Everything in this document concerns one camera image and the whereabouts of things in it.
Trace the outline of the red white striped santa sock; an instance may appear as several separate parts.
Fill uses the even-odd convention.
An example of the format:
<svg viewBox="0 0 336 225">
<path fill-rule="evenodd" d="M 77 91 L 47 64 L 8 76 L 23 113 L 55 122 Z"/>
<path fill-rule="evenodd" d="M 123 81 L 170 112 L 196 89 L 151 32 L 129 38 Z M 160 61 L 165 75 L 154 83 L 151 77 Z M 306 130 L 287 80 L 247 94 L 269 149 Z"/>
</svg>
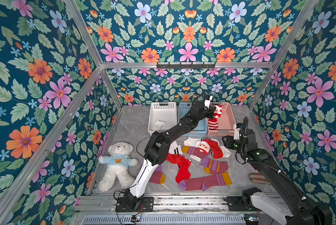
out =
<svg viewBox="0 0 336 225">
<path fill-rule="evenodd" d="M 218 130 L 218 118 L 221 117 L 222 114 L 222 105 L 216 105 L 214 111 L 213 119 L 208 119 L 207 127 L 209 130 Z"/>
</svg>

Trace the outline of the small white ankle sock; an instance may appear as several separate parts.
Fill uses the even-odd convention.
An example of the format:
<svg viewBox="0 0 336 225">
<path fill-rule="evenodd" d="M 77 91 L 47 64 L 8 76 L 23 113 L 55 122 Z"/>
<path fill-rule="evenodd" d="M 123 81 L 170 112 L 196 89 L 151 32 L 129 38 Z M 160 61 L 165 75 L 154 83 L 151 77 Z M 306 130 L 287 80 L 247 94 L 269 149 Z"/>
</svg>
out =
<svg viewBox="0 0 336 225">
<path fill-rule="evenodd" d="M 152 130 L 154 130 L 154 131 L 159 131 L 159 130 L 161 130 L 165 125 L 166 125 L 166 122 L 165 122 L 165 121 L 159 121 L 159 120 L 157 120 L 157 121 L 154 123 Z"/>
</svg>

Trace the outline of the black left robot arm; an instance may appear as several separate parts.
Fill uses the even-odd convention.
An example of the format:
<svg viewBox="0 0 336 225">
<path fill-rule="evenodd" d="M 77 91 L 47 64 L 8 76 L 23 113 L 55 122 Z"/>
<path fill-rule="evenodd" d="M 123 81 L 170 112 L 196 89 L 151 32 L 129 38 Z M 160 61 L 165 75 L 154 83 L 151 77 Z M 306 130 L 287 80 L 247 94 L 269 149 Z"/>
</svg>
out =
<svg viewBox="0 0 336 225">
<path fill-rule="evenodd" d="M 201 94 L 202 100 L 196 98 L 189 111 L 178 122 L 177 125 L 163 132 L 154 132 L 145 147 L 144 162 L 134 181 L 132 187 L 124 192 L 126 200 L 138 200 L 144 193 L 146 186 L 156 168 L 167 158 L 170 145 L 182 135 L 193 131 L 198 123 L 206 118 L 212 119 L 215 108 L 211 105 L 213 97 L 208 94 Z"/>
</svg>

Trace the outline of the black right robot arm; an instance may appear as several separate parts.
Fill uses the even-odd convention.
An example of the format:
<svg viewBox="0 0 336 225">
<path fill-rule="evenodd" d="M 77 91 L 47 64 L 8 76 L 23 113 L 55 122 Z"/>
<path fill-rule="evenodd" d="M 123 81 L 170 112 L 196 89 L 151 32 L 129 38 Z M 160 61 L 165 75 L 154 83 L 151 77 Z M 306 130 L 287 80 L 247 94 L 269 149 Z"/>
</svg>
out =
<svg viewBox="0 0 336 225">
<path fill-rule="evenodd" d="M 283 206 L 275 202 L 259 188 L 253 187 L 242 192 L 241 207 L 265 212 L 281 225 L 331 225 L 333 213 L 329 206 L 306 195 L 278 167 L 269 152 L 258 147 L 255 133 L 248 127 L 248 118 L 245 117 L 237 127 L 238 139 L 225 136 L 222 138 L 224 146 L 235 150 L 242 158 L 243 164 L 250 164 L 262 174 L 286 204 Z"/>
</svg>

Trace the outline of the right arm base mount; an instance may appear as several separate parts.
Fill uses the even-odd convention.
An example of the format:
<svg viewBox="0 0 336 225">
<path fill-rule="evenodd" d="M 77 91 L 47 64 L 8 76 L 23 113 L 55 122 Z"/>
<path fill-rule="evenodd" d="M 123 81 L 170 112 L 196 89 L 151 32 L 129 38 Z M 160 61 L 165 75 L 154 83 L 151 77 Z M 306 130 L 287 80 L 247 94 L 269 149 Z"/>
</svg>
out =
<svg viewBox="0 0 336 225">
<path fill-rule="evenodd" d="M 253 212 L 257 211 L 249 197 L 246 196 L 228 196 L 224 198 L 229 210 L 233 212 Z"/>
</svg>

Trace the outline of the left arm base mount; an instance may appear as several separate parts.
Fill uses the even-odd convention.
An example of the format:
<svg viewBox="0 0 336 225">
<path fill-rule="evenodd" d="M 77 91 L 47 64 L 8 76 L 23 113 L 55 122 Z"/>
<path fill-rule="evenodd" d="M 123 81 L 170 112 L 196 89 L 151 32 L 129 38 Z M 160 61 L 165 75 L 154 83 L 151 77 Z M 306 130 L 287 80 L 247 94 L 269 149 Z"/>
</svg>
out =
<svg viewBox="0 0 336 225">
<path fill-rule="evenodd" d="M 141 197 L 139 199 L 128 199 L 119 197 L 117 200 L 116 212 L 153 212 L 154 198 Z"/>
</svg>

